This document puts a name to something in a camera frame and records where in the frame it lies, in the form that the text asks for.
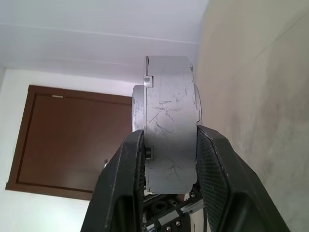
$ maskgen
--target white ceiling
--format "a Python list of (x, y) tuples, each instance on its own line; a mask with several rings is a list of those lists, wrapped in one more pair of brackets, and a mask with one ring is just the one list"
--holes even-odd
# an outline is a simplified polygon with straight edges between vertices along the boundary
[(208, 0), (0, 0), (0, 63), (141, 82), (145, 55), (197, 63)]

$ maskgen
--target brown door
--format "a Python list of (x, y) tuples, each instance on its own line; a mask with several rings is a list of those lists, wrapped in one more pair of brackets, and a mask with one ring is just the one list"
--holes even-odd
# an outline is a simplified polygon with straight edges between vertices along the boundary
[(90, 199), (105, 160), (131, 132), (131, 98), (32, 88), (31, 115), (22, 122), (27, 134), (17, 144), (23, 150), (16, 183), (31, 192)]

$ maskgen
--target wooden door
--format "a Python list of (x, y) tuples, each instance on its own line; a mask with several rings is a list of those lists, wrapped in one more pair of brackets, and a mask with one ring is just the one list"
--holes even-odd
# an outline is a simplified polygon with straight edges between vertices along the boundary
[(90, 199), (130, 132), (130, 97), (30, 86), (7, 189)]

